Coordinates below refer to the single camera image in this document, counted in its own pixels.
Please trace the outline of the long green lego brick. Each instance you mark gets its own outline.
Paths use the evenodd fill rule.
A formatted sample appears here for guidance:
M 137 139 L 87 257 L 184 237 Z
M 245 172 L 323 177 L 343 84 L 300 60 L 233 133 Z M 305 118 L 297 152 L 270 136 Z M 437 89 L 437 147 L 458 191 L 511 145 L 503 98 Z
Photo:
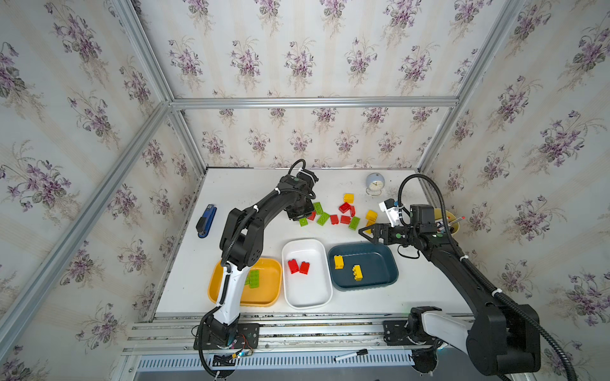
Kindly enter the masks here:
M 256 289 L 260 287 L 260 271 L 259 270 L 251 270 L 247 276 L 247 279 L 250 279 L 252 288 Z

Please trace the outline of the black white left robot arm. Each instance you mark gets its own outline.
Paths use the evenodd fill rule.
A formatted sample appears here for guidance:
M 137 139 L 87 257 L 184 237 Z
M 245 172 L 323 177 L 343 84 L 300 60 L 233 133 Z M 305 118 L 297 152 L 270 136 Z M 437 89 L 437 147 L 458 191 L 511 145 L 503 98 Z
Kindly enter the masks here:
M 315 208 L 314 186 L 319 181 L 307 169 L 307 162 L 298 159 L 281 177 L 272 191 L 244 210 L 232 209 L 222 232 L 222 282 L 215 307 L 208 311 L 197 326 L 194 349 L 224 349 L 232 346 L 238 336 L 241 296 L 246 276 L 259 261 L 264 250 L 265 228 L 284 212 L 297 222 L 310 217 Z

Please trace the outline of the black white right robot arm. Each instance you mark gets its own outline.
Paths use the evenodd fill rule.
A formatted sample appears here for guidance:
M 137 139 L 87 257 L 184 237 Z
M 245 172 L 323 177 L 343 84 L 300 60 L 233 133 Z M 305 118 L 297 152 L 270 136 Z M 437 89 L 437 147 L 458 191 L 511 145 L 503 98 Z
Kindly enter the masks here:
M 536 373 L 542 364 L 541 343 L 554 351 L 568 380 L 578 375 L 572 360 L 558 341 L 539 323 L 529 305 L 516 303 L 495 286 L 465 255 L 449 230 L 438 231 L 435 208 L 391 198 L 380 206 L 389 222 L 361 228 L 359 234 L 373 244 L 413 247 L 435 265 L 456 288 L 472 312 L 471 321 L 454 317 L 437 307 L 414 307 L 403 329 L 392 329 L 387 344 L 400 339 L 416 344 L 414 368 L 426 373 L 437 364 L 438 343 L 465 353 L 484 376 L 507 380 L 511 375 Z

